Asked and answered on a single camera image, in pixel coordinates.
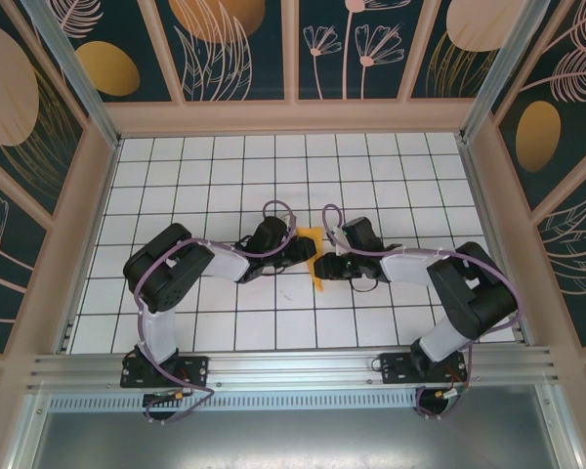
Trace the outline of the aluminium table side rail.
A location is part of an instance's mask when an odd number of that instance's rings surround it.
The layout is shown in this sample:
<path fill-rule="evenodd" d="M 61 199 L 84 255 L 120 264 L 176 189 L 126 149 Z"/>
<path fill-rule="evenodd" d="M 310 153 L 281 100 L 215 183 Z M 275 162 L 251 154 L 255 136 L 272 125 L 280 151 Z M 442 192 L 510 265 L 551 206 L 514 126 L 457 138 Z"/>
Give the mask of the aluminium table side rail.
<path fill-rule="evenodd" d="M 483 235 L 489 249 L 489 257 L 503 271 L 508 279 L 514 279 L 505 246 L 493 214 L 492 205 L 484 188 L 483 178 L 474 155 L 470 146 L 467 143 L 464 143 L 461 139 L 458 139 L 457 147 L 481 219 Z M 505 323 L 493 327 L 487 333 L 487 336 L 501 332 L 507 328 L 510 328 L 513 331 L 513 337 L 516 342 L 525 344 L 526 346 L 535 345 L 534 337 L 531 333 L 525 314 L 522 314 L 520 317 L 518 317 L 517 313 L 509 315 Z"/>
<path fill-rule="evenodd" d="M 93 212 L 89 227 L 85 232 L 85 237 L 82 241 L 81 249 L 75 266 L 74 276 L 68 290 L 68 295 L 65 299 L 63 313 L 59 321 L 58 330 L 52 348 L 52 354 L 63 354 L 64 344 L 69 342 L 71 329 L 73 328 L 74 319 L 79 312 L 83 289 L 85 287 L 87 275 L 89 269 L 91 268 L 92 259 L 95 254 L 95 245 L 97 243 L 98 235 L 102 226 L 105 206 L 111 191 L 111 186 L 122 147 L 123 140 L 119 139 L 119 142 L 110 154 L 110 160 L 105 170 L 105 177 L 102 181 L 100 189 L 98 190 L 96 204 L 94 205 L 95 211 Z"/>

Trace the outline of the aluminium corner post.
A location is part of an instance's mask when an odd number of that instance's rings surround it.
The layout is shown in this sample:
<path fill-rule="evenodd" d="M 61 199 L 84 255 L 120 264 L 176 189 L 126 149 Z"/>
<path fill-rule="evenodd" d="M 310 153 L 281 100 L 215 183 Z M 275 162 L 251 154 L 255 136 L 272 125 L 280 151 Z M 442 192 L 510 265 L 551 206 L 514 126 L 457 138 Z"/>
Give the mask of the aluminium corner post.
<path fill-rule="evenodd" d="M 510 79 L 533 34 L 542 23 L 551 0 L 526 0 L 486 75 L 470 111 L 456 135 L 460 147 L 478 134 L 504 85 Z"/>
<path fill-rule="evenodd" d="M 103 100 L 78 59 L 71 39 L 85 39 L 104 16 L 101 0 L 18 0 L 64 77 L 113 149 L 118 134 Z"/>

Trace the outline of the grey sheet metal shelf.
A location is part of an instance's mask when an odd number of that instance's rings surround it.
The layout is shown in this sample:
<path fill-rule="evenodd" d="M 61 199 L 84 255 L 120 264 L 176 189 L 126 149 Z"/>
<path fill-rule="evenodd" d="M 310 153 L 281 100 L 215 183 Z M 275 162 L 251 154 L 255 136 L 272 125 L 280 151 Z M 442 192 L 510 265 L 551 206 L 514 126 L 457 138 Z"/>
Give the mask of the grey sheet metal shelf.
<path fill-rule="evenodd" d="M 166 426 L 40 396 L 9 469 L 586 469 L 567 415 L 532 386 L 479 388 L 427 419 L 406 407 L 203 409 Z"/>

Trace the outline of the orange cloth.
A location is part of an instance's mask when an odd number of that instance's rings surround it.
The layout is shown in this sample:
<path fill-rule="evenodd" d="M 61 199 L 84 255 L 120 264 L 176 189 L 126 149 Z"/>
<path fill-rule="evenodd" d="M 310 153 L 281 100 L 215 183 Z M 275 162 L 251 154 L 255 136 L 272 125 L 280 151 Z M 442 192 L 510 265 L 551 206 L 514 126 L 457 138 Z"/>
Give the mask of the orange cloth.
<path fill-rule="evenodd" d="M 298 237 L 307 237 L 314 242 L 315 255 L 307 261 L 309 273 L 312 277 L 315 290 L 317 292 L 323 291 L 322 280 L 316 275 L 314 270 L 314 262 L 323 255 L 323 234 L 324 231 L 319 227 L 305 228 L 298 227 L 296 229 Z"/>

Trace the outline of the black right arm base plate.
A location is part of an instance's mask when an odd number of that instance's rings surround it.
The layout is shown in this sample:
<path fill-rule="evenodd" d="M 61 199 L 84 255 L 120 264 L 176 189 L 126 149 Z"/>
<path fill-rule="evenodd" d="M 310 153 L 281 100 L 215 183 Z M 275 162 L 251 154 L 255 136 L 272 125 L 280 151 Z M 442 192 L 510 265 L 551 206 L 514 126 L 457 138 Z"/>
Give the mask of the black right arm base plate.
<path fill-rule="evenodd" d="M 441 362 L 422 364 L 415 363 L 410 353 L 384 353 L 379 356 L 379 365 L 384 384 L 444 384 L 467 378 L 465 356 L 460 352 Z"/>

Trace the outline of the aluminium mounting rail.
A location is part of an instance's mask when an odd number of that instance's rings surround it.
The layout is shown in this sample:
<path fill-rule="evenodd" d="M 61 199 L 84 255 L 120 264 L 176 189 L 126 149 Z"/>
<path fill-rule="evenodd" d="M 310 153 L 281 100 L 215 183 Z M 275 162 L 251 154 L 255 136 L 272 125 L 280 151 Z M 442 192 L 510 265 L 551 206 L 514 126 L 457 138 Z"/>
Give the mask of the aluminium mounting rail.
<path fill-rule="evenodd" d="M 268 352 L 206 352 L 207 386 L 218 391 L 364 389 L 382 385 L 375 358 L 389 348 Z M 121 354 L 42 355 L 33 360 L 25 390 L 33 393 L 118 392 Z M 478 344 L 474 386 L 556 384 L 560 373 L 546 347 Z"/>

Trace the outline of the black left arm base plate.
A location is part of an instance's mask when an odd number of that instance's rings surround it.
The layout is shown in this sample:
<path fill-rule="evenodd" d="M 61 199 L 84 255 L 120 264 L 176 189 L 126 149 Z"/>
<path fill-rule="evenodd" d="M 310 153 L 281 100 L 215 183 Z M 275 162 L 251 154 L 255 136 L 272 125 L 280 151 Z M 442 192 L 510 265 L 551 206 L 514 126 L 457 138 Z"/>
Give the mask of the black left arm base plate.
<path fill-rule="evenodd" d="M 172 356 L 161 367 L 177 379 L 200 387 L 206 386 L 208 376 L 207 357 Z M 124 389 L 171 388 L 179 384 L 163 376 L 145 356 L 126 357 L 122 361 L 119 386 Z"/>

